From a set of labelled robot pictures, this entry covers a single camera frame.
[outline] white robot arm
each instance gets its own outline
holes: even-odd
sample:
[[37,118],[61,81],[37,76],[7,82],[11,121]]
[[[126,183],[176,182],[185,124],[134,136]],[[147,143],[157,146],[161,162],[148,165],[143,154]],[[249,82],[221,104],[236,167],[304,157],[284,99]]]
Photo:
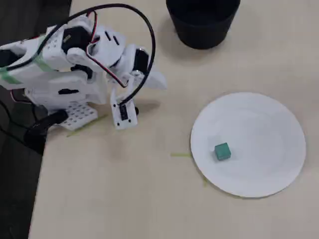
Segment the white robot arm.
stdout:
[[[53,28],[48,28],[46,35]],[[110,86],[116,128],[137,124],[133,100],[124,105],[119,102],[132,93],[145,75],[150,58],[142,47],[126,46],[123,35],[96,26],[96,21],[93,23],[81,15],[59,28],[30,64],[6,70],[35,55],[44,38],[45,35],[0,47],[0,85],[8,90],[24,88],[25,95],[35,105],[46,107],[49,114],[66,110],[68,119],[60,125],[69,130],[97,118],[96,110],[87,103],[106,104]],[[117,96],[119,85],[127,90]],[[160,72],[152,70],[145,86],[166,89],[166,80]]]

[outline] paper plate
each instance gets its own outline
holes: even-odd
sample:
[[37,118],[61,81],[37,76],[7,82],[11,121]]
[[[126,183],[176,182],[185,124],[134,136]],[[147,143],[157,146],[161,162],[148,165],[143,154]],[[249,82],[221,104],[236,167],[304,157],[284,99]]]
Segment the paper plate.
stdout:
[[[214,148],[228,143],[231,157],[218,161]],[[306,158],[296,117],[281,103],[254,93],[218,98],[199,114],[191,151],[203,175],[221,190],[265,197],[289,186]]]

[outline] green cube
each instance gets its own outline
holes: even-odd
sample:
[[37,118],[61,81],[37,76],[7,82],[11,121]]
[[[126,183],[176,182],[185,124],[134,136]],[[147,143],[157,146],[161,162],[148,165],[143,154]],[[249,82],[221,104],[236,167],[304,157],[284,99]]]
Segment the green cube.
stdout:
[[215,146],[215,154],[219,161],[230,158],[231,152],[228,147],[228,143],[222,143],[220,145]]

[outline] green thread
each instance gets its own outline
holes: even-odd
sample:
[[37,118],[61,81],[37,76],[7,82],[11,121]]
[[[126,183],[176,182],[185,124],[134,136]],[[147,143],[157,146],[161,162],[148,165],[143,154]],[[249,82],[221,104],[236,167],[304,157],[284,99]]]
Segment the green thread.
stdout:
[[95,123],[99,122],[100,120],[105,119],[107,116],[108,115],[104,115],[104,116],[101,116],[101,117],[93,120],[92,122],[89,122],[88,124],[84,125],[83,127],[78,128],[75,131],[70,132],[66,137],[71,137],[71,136],[76,135],[77,133],[83,131],[84,129],[86,129],[86,128],[92,126],[92,125],[94,125]]

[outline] table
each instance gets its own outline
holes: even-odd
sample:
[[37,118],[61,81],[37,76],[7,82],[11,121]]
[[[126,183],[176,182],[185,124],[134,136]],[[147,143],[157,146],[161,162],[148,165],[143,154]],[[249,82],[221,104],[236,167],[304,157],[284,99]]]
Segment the table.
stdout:
[[[156,65],[167,91],[142,89],[139,124],[116,131],[106,117],[74,136],[48,135],[30,239],[314,238],[319,233],[319,2],[242,0],[225,42],[183,45],[163,0],[122,0],[150,19]],[[73,0],[72,13],[103,4]],[[150,49],[142,20],[125,9],[99,21]],[[297,180],[265,199],[244,200],[203,181],[189,157],[192,125],[205,105],[232,92],[258,92],[300,121],[307,158]]]

